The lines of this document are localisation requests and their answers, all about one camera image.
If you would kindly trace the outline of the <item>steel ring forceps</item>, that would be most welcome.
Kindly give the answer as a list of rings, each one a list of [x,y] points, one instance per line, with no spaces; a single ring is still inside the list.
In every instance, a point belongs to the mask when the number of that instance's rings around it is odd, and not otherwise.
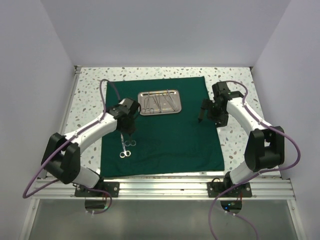
[[[133,139],[131,135],[128,136],[128,139],[124,141],[124,145],[126,147],[134,147],[136,146],[137,142]]]
[[[148,93],[146,95],[146,98],[144,99],[144,108],[143,108],[143,112],[144,113],[149,113],[149,114],[153,114],[155,112],[154,108],[150,107],[150,93]]]

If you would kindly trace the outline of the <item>steel surgical scissors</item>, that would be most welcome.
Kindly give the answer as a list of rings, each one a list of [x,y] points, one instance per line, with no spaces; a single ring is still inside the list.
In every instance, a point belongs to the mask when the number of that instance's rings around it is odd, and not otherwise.
[[[122,151],[119,153],[119,157],[122,159],[126,157],[130,157],[131,152],[126,149],[126,145],[125,145],[125,141],[122,133],[120,134],[120,139],[121,139]]]

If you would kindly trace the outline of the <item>green surgical cloth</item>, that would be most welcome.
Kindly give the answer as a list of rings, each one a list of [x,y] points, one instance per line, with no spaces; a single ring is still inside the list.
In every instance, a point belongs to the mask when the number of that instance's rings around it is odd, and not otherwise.
[[[106,91],[106,103],[113,106],[118,97],[137,99],[147,91],[177,90],[179,113],[140,115],[132,138],[131,155],[120,157],[122,141],[128,137],[114,131],[102,138],[100,173],[106,178],[182,172],[222,171],[225,168],[214,122],[198,120],[202,101],[209,97],[205,78],[171,78],[117,81]]]

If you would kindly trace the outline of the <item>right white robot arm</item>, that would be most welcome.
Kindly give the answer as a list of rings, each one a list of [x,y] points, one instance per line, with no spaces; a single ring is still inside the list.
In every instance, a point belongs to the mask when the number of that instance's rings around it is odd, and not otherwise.
[[[213,179],[208,189],[217,194],[224,192],[235,196],[245,188],[244,180],[261,170],[273,169],[285,161],[284,130],[273,127],[260,117],[246,102],[246,93],[231,91],[227,81],[212,85],[213,100],[204,99],[201,103],[198,121],[204,117],[212,120],[217,128],[227,126],[232,116],[244,129],[248,141],[244,160],[235,169],[228,171],[222,181]]]

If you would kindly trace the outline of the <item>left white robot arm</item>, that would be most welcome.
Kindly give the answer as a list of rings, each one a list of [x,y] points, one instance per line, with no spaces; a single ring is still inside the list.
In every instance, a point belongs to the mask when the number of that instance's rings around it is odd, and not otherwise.
[[[135,115],[140,109],[137,101],[125,98],[77,130],[64,135],[54,133],[48,140],[41,167],[64,184],[86,187],[87,192],[95,197],[101,195],[103,178],[81,166],[81,155],[97,140],[114,131],[133,134],[136,130]]]

